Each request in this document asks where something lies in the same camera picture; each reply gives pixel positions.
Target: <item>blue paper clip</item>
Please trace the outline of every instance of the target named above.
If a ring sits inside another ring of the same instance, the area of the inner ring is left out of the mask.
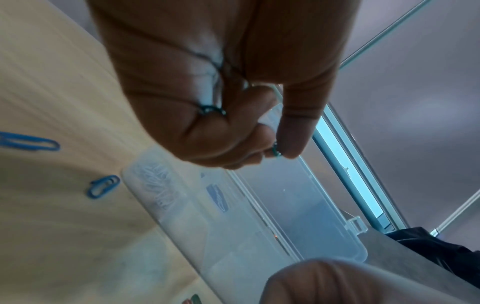
[[[106,177],[102,177],[101,179],[94,180],[93,182],[91,182],[91,187],[88,190],[87,195],[89,198],[92,199],[101,198],[105,194],[117,188],[121,182],[122,180],[116,175],[109,175]],[[100,188],[103,188],[101,192],[99,194],[94,194],[94,192],[98,192]]]
[[[47,143],[47,146],[42,145],[33,145],[25,142],[32,143]],[[38,151],[38,150],[49,150],[49,151],[58,151],[60,150],[60,144],[52,139],[35,137],[30,135],[9,133],[9,132],[0,132],[0,146],[16,148],[22,150]]]

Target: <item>clear plastic box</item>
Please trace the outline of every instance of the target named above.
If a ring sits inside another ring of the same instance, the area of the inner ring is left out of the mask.
[[[275,128],[280,110],[261,121]],[[301,158],[227,171],[157,146],[122,175],[225,304],[258,303],[268,278],[292,263],[368,255],[358,238],[365,224],[343,217]]]

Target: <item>black fabric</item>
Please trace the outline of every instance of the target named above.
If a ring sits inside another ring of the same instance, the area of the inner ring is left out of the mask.
[[[390,232],[387,236],[480,288],[480,251],[444,242],[421,227]]]

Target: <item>wooden table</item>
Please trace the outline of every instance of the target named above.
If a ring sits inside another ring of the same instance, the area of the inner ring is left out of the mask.
[[[122,184],[153,142],[103,46],[45,0],[0,2],[0,131],[59,141],[59,152],[0,148],[1,303],[220,303]]]

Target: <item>hand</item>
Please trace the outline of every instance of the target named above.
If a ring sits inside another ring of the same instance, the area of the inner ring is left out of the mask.
[[[235,169],[278,141],[295,158],[327,103],[360,0],[88,0],[141,123],[182,160]],[[278,101],[277,134],[259,118]],[[200,113],[220,105],[227,115]]]
[[[260,304],[460,304],[461,301],[368,265],[307,261],[267,283]]]

